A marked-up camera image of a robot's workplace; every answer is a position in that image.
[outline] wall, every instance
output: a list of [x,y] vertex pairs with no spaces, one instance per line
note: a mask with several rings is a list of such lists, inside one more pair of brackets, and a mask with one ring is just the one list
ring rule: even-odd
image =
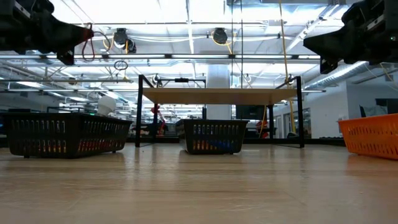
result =
[[36,93],[28,93],[28,97],[19,93],[2,93],[0,96],[0,109],[24,108],[36,111],[47,111],[48,106],[59,106],[57,98],[52,96],[40,96]]
[[[310,93],[304,99],[303,109],[311,110],[312,138],[341,137],[337,121],[340,118],[348,119],[346,83],[326,88],[326,93]],[[294,103],[294,111],[297,111],[297,102]],[[283,117],[289,112],[289,106],[278,106],[274,109],[274,116]]]
[[359,106],[376,106],[376,99],[398,99],[398,90],[385,85],[348,85],[349,118],[360,118]]

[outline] wooden tabletop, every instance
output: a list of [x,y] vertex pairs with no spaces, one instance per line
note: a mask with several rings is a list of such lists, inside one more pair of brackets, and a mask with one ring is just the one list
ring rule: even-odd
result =
[[1,224],[396,224],[397,161],[344,147],[152,144],[81,159],[0,149]]
[[154,103],[272,105],[296,96],[294,89],[145,88]]

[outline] workbench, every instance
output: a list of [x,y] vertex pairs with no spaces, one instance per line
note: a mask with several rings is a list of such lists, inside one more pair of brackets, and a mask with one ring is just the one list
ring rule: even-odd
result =
[[[283,88],[296,80],[296,89]],[[157,105],[159,104],[214,104],[214,105],[267,105],[269,109],[269,128],[274,129],[274,104],[297,96],[298,135],[300,147],[304,147],[303,105],[301,77],[293,77],[275,89],[242,88],[157,88],[144,76],[139,75],[137,98],[136,133],[141,131],[142,97],[151,100],[154,105],[154,125],[157,124]],[[140,147],[141,137],[136,135],[136,147]]]

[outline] orange object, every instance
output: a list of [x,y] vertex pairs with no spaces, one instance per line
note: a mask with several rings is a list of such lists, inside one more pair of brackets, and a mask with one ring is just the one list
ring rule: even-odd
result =
[[398,114],[339,121],[349,152],[398,160]]

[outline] ceiling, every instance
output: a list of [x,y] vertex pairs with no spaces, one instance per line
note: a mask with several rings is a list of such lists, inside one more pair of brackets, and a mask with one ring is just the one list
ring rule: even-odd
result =
[[[137,54],[222,54],[222,55],[278,55],[271,59],[257,58],[244,60],[213,58],[183,59],[164,58],[130,58],[124,59],[129,64],[125,71],[115,71],[113,65],[116,59],[96,59],[87,62],[76,60],[76,66],[65,67],[55,59],[39,60],[24,59],[15,52],[2,52],[0,59],[9,65],[26,69],[44,77],[52,79],[88,79],[97,80],[93,83],[68,83],[46,84],[48,88],[104,88],[104,89],[132,89],[136,90],[138,74],[144,74],[152,79],[156,74],[162,78],[197,78],[205,79],[208,75],[208,65],[222,63],[229,66],[232,75],[240,76],[241,73],[250,77],[249,83],[253,88],[272,88],[284,82],[285,66],[283,54],[283,41],[280,38],[280,11],[278,1],[224,1],[224,0],[51,0],[55,6],[54,16],[64,22],[83,26],[91,22],[93,30],[103,32],[112,40],[117,28],[126,28],[129,38],[137,46]],[[355,1],[346,1],[348,4],[332,5],[328,0],[286,0],[282,5],[284,19],[284,33],[288,55],[314,55],[302,45],[302,39],[307,36],[324,34],[339,29],[343,24],[340,20],[342,14]],[[216,27],[225,29],[228,42],[232,41],[231,51],[227,46],[216,45],[211,33]],[[122,55],[124,51],[113,46],[106,52],[107,41],[102,35],[93,38],[96,55]],[[81,54],[83,45],[76,47],[77,55]],[[90,50],[85,54],[90,57]],[[34,56],[40,52],[30,52]],[[306,82],[319,75],[318,58],[305,60],[288,60],[287,70],[292,75],[301,75]],[[25,78],[23,72],[0,73],[3,78]],[[109,79],[130,80],[129,83],[104,82]],[[14,85],[15,88],[29,88],[31,86]],[[198,87],[194,83],[169,83],[167,87]],[[244,88],[250,88],[248,82],[243,83]],[[95,101],[97,93],[89,93],[79,97]],[[134,109],[136,93],[117,93],[120,111]],[[60,100],[72,93],[59,93]],[[193,105],[188,109],[180,109],[180,113],[197,110],[201,106]]]

